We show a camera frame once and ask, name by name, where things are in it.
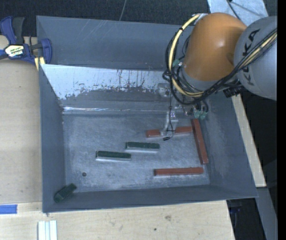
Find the dark green object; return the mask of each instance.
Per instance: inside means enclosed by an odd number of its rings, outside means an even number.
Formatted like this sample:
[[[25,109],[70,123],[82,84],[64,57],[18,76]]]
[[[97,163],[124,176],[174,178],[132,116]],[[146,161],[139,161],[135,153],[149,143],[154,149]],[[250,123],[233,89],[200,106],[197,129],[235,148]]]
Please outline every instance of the dark green object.
[[[131,154],[122,152],[97,151],[96,159],[129,161],[131,160]]]
[[[76,189],[77,189],[77,186],[75,186],[73,183],[63,187],[61,190],[56,192],[56,194],[54,195],[54,201],[56,203],[63,201],[65,198],[67,198],[69,195],[71,195],[73,193],[73,191]]]
[[[157,151],[160,149],[160,144],[158,143],[148,143],[148,142],[132,142],[129,141],[125,144],[125,149],[127,150],[140,150],[140,151]]]

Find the wooden table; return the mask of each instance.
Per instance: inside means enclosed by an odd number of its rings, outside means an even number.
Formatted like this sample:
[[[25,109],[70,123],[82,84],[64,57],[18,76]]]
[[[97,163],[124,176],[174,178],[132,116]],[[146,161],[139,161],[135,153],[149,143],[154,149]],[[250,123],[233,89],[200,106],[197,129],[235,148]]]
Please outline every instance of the wooden table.
[[[0,48],[6,45],[6,38],[0,35]],[[2,72],[4,84],[0,85],[0,92],[2,91],[4,96],[11,92],[13,95],[13,90],[17,88],[15,92],[17,95],[13,99],[20,99],[21,94],[26,96],[27,92],[32,91],[31,88],[19,84],[16,86],[15,81],[20,78],[20,72],[30,74],[33,71],[36,71],[36,68],[26,62],[1,60],[0,72]],[[20,91],[19,88],[26,88],[26,90]],[[265,187],[264,175],[241,98],[238,96],[232,99],[255,184],[257,187]],[[34,154],[29,152],[30,149],[34,151],[39,149],[39,146],[29,146],[29,143],[32,142],[34,145],[40,140],[38,121],[33,123],[28,121],[29,117],[35,119],[39,116],[37,110],[34,109],[35,105],[38,104],[30,100],[30,102],[18,103],[17,106],[9,108],[0,102],[0,129],[3,132],[3,139],[0,139],[3,144],[0,144],[0,151],[2,153],[3,150],[6,153],[10,150],[6,156],[0,156],[0,193],[8,193],[4,199],[0,198],[0,203],[7,203],[7,199],[19,200],[16,202],[19,203],[17,214],[0,215],[0,239],[37,239],[38,221],[51,220],[57,220],[59,240],[235,239],[226,201],[42,213],[41,163],[38,162],[41,161],[41,152]],[[4,115],[7,113],[9,116],[3,118],[2,113]],[[24,115],[24,118],[11,117],[13,114],[19,114],[21,117]],[[27,122],[30,128],[24,127]],[[11,137],[19,140],[19,143],[14,145]],[[9,192],[7,188],[11,189],[11,187],[18,187],[22,189],[22,192]],[[28,187],[31,189],[24,192],[23,189]]]

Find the brown stick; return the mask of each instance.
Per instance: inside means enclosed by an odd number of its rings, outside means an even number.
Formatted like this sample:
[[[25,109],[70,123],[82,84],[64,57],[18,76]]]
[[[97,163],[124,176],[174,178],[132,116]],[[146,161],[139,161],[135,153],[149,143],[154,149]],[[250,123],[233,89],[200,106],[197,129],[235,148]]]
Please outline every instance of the brown stick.
[[[198,119],[192,120],[192,128],[199,160],[202,165],[208,164],[209,163],[208,153],[205,147],[201,126]]]
[[[176,127],[174,134],[188,134],[192,132],[191,126],[182,126],[182,127]],[[161,137],[161,133],[159,129],[153,129],[153,130],[147,130],[145,132],[147,138],[155,138],[155,137]]]
[[[190,167],[190,168],[164,168],[154,169],[154,176],[172,176],[172,175],[195,175],[202,174],[203,167]]]

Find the clamp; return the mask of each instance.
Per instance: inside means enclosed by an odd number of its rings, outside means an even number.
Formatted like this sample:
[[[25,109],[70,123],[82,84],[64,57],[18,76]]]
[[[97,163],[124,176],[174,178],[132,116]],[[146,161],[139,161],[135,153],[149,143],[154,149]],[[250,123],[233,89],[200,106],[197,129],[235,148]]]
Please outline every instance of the clamp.
[[[22,37],[22,25],[24,17],[5,17],[0,21],[0,29],[2,35],[8,40],[8,46],[6,46],[3,51],[4,54],[0,55],[0,60],[9,58],[10,60],[21,60],[33,65],[37,65],[38,58],[33,55],[33,50],[43,49],[43,59],[45,63],[50,63],[52,59],[52,46],[51,41],[48,38],[40,40],[40,43],[28,45],[24,43],[24,38]]]

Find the gray bin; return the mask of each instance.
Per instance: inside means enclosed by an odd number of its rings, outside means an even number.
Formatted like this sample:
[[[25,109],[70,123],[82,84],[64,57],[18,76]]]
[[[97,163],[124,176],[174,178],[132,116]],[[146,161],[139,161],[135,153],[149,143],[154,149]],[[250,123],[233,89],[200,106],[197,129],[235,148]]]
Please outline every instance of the gray bin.
[[[178,25],[37,17],[38,39],[49,38],[53,58],[39,69],[43,212],[170,205],[257,197],[230,98],[208,98],[201,128],[209,164],[201,165],[193,135],[147,139],[162,128],[169,100],[165,51]],[[182,55],[180,39],[177,56]],[[177,111],[178,126],[191,118]],[[124,152],[125,142],[157,142],[157,153],[131,161],[97,161],[97,150]],[[153,169],[203,166],[204,174],[154,177]],[[54,195],[73,183],[74,193]]]

